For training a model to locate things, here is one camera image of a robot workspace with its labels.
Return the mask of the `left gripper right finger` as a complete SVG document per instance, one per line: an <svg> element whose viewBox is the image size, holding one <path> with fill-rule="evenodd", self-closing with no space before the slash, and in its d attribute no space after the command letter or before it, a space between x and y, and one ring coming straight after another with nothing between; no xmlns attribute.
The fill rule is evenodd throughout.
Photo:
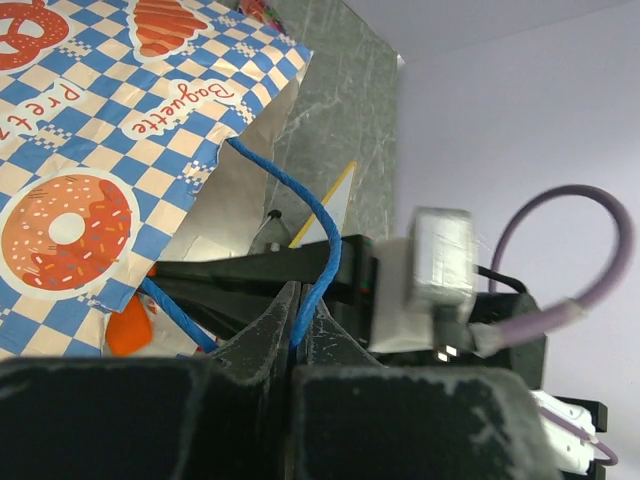
<svg viewBox="0 0 640 480"><path fill-rule="evenodd" d="M296 479L557 479L536 339L440 363L367 353L319 306L292 383Z"/></svg>

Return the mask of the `orange snack box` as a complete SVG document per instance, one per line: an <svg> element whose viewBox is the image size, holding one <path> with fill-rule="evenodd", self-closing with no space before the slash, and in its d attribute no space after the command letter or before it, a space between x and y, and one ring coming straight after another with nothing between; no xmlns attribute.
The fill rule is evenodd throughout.
<svg viewBox="0 0 640 480"><path fill-rule="evenodd" d="M112 313L107 322L105 342L116 357L133 355L148 347L154 339L157 305L139 287L122 312Z"/></svg>

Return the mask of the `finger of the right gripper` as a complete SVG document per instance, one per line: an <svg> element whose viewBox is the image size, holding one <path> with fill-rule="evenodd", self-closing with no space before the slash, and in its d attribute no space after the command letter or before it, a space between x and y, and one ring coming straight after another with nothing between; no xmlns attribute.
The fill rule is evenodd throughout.
<svg viewBox="0 0 640 480"><path fill-rule="evenodd" d="M370 239L341 239L337 273L323 298L353 305L370 291ZM329 243L320 241L241 257L210 261L162 261L154 266L154 282L175 301L212 305L224 298L273 298L289 281L312 285L328 261Z"/></svg>

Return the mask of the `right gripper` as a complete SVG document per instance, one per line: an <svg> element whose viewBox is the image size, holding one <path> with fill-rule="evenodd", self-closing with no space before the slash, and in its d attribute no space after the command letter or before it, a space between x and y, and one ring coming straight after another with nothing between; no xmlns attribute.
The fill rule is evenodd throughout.
<svg viewBox="0 0 640 480"><path fill-rule="evenodd" d="M542 387L546 335L520 325L539 317L528 293L436 295L397 308L379 307L369 352L388 366L502 368L532 390Z"/></svg>

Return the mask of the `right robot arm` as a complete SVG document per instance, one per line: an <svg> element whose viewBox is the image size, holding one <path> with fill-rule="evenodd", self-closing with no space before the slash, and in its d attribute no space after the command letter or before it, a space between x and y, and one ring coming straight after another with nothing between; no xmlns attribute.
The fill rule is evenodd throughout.
<svg viewBox="0 0 640 480"><path fill-rule="evenodd" d="M229 315L221 304L224 292L266 296L289 280L310 283L316 279L329 252L327 242L296 249L210 261L161 261L154 268L156 283L186 306ZM430 356L430 319L419 318L418 341L401 348L379 348L373 342L374 324L392 313L402 320L403 267L408 242L396 238L378 245L362 235L342 240L338 271L324 300L334 318L363 348L396 366L433 365ZM480 268L481 276L510 287L508 293L480 293L471 313L474 323L495 323L533 309L535 302L519 281ZM602 479L604 463L595 454L604 449L597 438L608 424L608 409L597 401L554 397L541 389L546 341L501 350L482 359L462 354L455 363L468 366L501 367L519 374L530 387L543 414L543 426L556 462L568 479Z"/></svg>

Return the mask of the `blue checkered paper bag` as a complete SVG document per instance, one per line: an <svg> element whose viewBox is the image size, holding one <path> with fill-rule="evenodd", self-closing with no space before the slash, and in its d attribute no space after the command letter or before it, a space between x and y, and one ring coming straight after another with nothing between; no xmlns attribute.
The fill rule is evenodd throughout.
<svg viewBox="0 0 640 480"><path fill-rule="evenodd" d="M213 1L1 5L1 355L100 353L218 164L311 51Z"/></svg>

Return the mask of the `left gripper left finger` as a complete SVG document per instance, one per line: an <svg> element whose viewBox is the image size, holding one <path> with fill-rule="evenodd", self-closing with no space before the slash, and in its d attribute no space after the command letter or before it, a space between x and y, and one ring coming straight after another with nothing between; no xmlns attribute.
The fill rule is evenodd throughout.
<svg viewBox="0 0 640 480"><path fill-rule="evenodd" d="M5 479L278 479L296 286L191 358L1 365Z"/></svg>

